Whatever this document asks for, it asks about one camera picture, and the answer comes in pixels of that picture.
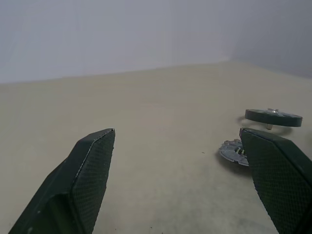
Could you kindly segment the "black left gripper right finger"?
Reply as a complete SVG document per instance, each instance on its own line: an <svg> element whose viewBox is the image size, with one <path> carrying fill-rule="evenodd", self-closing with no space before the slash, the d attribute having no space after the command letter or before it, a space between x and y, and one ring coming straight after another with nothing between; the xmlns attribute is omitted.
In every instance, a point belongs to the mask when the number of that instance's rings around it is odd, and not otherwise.
<svg viewBox="0 0 312 234"><path fill-rule="evenodd" d="M291 140L241 128L254 187L279 234L312 234L312 160Z"/></svg>

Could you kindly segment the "dark grey disc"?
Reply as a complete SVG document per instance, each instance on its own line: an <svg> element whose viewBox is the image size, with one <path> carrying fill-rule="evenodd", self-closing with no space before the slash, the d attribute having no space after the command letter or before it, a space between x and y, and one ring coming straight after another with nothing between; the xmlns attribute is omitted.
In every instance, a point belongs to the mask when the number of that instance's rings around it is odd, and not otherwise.
<svg viewBox="0 0 312 234"><path fill-rule="evenodd" d="M267 124L268 130L270 130L273 125L284 127L300 127L303 121L301 116L281 112L278 109L246 109L245 118L251 121Z"/></svg>

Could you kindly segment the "small round metal object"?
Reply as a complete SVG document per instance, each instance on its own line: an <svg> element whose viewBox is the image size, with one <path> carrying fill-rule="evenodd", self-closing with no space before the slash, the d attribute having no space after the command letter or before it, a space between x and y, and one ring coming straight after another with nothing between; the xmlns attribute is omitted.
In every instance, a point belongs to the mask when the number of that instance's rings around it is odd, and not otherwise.
<svg viewBox="0 0 312 234"><path fill-rule="evenodd" d="M240 139L226 140L218 149L219 154L228 161L238 163L242 166L249 166L247 155Z"/></svg>

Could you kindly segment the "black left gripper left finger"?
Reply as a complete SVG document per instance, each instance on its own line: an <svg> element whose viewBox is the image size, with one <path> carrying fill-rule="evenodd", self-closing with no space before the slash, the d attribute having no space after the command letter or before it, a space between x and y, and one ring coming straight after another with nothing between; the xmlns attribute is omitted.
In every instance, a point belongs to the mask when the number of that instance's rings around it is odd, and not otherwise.
<svg viewBox="0 0 312 234"><path fill-rule="evenodd" d="M108 128L80 139L46 177L8 234L92 234L115 136Z"/></svg>

